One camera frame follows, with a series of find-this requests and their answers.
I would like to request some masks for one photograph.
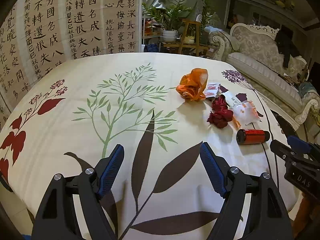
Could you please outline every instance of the ornate white sofa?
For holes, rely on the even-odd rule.
[[[210,33],[210,44],[219,46],[213,59],[231,64],[269,102],[273,102],[295,122],[302,124],[309,111],[319,112],[320,97],[312,90],[301,98],[298,92],[279,76],[288,75],[297,82],[297,74],[302,72],[307,62],[301,56],[290,56],[289,67],[283,67],[284,55],[278,53],[274,41],[278,30],[269,26],[235,24],[230,36],[237,39],[237,45],[225,33]]]

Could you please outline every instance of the white flower pot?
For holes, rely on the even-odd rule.
[[[163,42],[175,42],[178,35],[178,31],[162,31]]]

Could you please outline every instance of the potted plant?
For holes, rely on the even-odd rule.
[[[147,13],[157,22],[162,22],[164,42],[175,42],[178,29],[182,25],[181,19],[191,12],[191,8],[183,5],[184,2],[185,0],[174,0],[167,8],[155,8],[153,6],[147,8],[144,4]]]
[[[201,26],[200,26],[200,43],[208,43],[208,35],[206,35],[204,28],[210,23],[211,18],[214,16],[214,10],[209,5],[209,0],[202,1],[202,14],[201,14]]]

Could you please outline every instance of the red flower pattern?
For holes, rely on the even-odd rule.
[[[67,87],[63,87],[63,88],[57,90],[57,92],[56,92],[56,94],[55,94],[54,96],[55,96],[55,97],[56,97],[56,96],[61,96],[62,94],[64,94],[64,92],[67,91],[67,89],[68,89]]]
[[[4,158],[1,158],[0,171],[7,182],[8,182],[8,170],[9,170],[9,161],[5,160]]]
[[[57,90],[53,95],[51,95],[52,91],[55,88],[60,87],[64,82],[65,82],[64,79],[58,80],[57,82],[55,82],[50,87],[51,91],[45,93],[44,96],[42,96],[42,93],[35,95],[29,102],[31,105],[35,105],[35,106],[29,108],[25,112],[24,122],[22,122],[22,113],[21,113],[20,116],[17,119],[15,119],[12,122],[12,124],[10,125],[10,127],[12,126],[13,130],[18,129],[18,131],[16,133],[14,131],[10,131],[9,134],[7,135],[7,137],[2,142],[0,149],[4,150],[7,147],[11,146],[11,151],[13,151],[13,153],[12,153],[13,164],[12,165],[15,164],[15,162],[17,161],[17,158],[19,157],[19,154],[22,152],[24,142],[25,142],[26,136],[27,136],[26,132],[21,130],[21,128],[23,127],[23,125],[27,121],[30,120],[30,118],[32,118],[36,114],[42,115],[44,113],[47,113],[51,109],[55,108],[61,100],[65,99],[65,98],[50,99],[51,97],[60,96],[67,91],[68,88],[63,87],[62,89]],[[6,159],[7,153],[5,154],[4,158],[0,159],[0,171],[3,175],[3,177],[8,182],[9,160]]]
[[[42,93],[40,93],[40,95],[35,95],[35,97],[30,100],[29,104],[33,105],[41,97],[42,97]]]
[[[22,117],[21,115],[12,122],[12,124],[10,124],[10,126],[12,126],[12,129],[19,129],[20,128],[20,125],[21,125],[21,122],[22,122]]]
[[[60,87],[60,86],[62,86],[62,84],[65,82],[65,80],[64,79],[61,79],[61,80],[58,80],[57,82],[55,82],[51,87],[50,87],[50,89],[56,89],[56,88],[58,88],[58,87]]]

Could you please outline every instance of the food wrapper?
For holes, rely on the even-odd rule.
[[[208,83],[208,89],[205,90],[205,98],[215,98],[220,88],[220,83]]]
[[[234,96],[230,91],[224,92],[222,93],[222,95],[225,96],[228,106],[233,107],[235,105],[241,104],[241,101],[236,96]]]
[[[233,111],[233,121],[238,128],[251,122],[260,121],[252,101],[243,101],[241,104],[230,107],[230,110]]]
[[[202,68],[194,68],[190,74],[181,78],[176,91],[185,99],[191,101],[205,100],[203,91],[207,86],[208,71]]]

